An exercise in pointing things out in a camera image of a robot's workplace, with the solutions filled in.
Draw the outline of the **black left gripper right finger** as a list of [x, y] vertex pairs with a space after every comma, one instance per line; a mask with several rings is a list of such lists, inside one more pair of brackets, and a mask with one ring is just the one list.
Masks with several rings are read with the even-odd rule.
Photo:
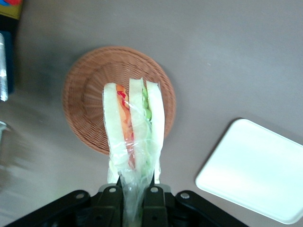
[[154, 184], [146, 188], [143, 199], [142, 227], [168, 227], [165, 193], [169, 186]]

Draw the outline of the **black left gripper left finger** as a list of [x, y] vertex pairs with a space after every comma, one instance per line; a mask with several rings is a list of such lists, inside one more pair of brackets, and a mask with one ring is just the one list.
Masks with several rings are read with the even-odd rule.
[[92, 197], [93, 225], [95, 227], [121, 227], [123, 225], [124, 196], [120, 178], [117, 183], [101, 186]]

